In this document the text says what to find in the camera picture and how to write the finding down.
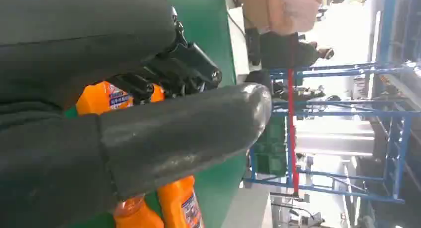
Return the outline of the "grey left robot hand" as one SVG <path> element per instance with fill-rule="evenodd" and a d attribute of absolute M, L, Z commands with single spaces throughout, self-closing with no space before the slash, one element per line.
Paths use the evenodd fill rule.
<path fill-rule="evenodd" d="M 175 45 L 166 0 L 0 0 L 0 225 L 62 228 L 249 148 L 268 89 L 225 86 L 64 115 L 84 89 Z"/>

